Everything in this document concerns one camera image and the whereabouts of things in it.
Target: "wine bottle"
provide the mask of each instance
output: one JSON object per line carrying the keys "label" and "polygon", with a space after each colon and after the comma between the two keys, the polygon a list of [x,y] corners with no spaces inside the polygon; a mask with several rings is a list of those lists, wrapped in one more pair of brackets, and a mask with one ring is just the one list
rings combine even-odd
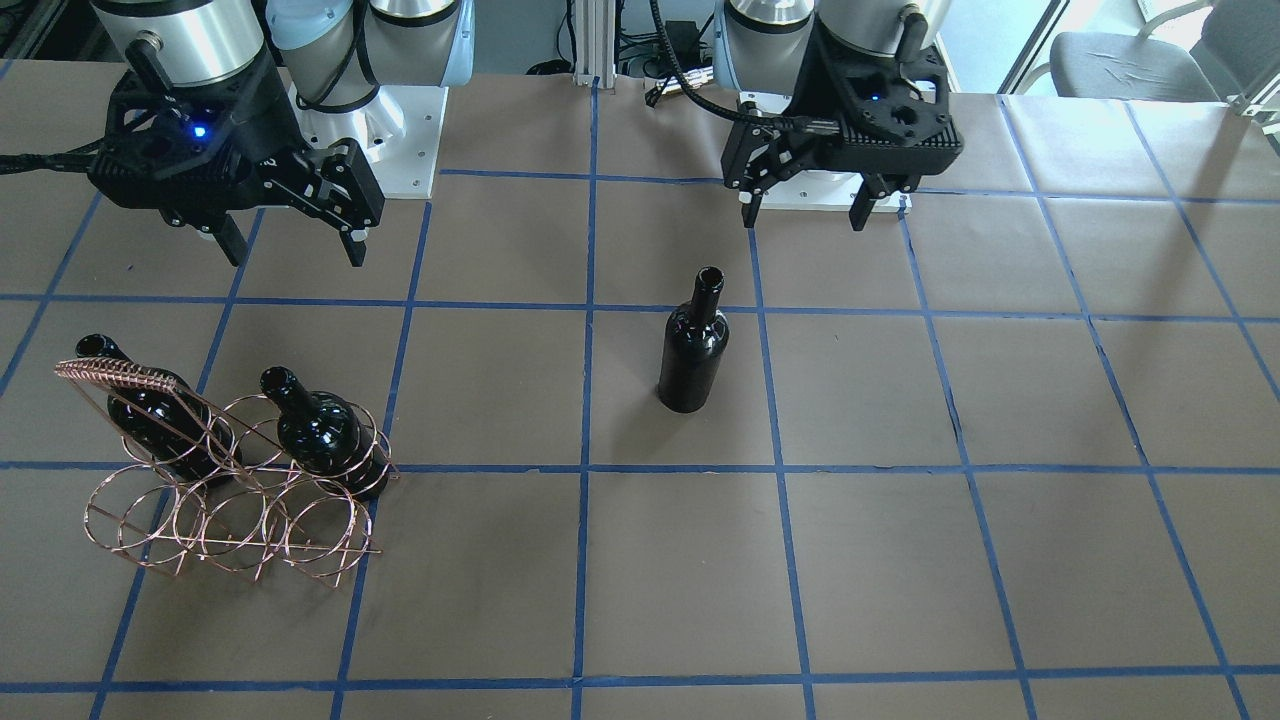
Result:
{"label": "wine bottle", "polygon": [[[76,343],[78,357],[114,357],[132,363],[114,340],[105,334],[90,334]],[[210,455],[205,442],[206,428],[212,427],[216,443],[214,450],[232,447],[230,429],[223,424],[211,423],[211,414],[204,404],[195,398],[183,400],[179,395],[191,392],[187,380],[175,373],[160,368],[147,368],[173,378],[178,383],[178,395],[155,389],[113,387],[106,398],[106,414],[134,442],[152,455],[156,462],[170,470],[174,479],[197,483],[210,478],[205,488],[214,488],[230,479],[224,468]],[[236,450],[239,460],[239,448]]]}
{"label": "wine bottle", "polygon": [[717,306],[724,273],[703,268],[694,279],[694,297],[667,318],[662,347],[658,398],[676,413],[692,413],[707,404],[728,346],[728,320]]}
{"label": "wine bottle", "polygon": [[280,447],[312,475],[329,478],[361,501],[387,487],[387,456],[351,405],[332,392],[310,392],[288,368],[262,373],[262,392],[280,409]]}

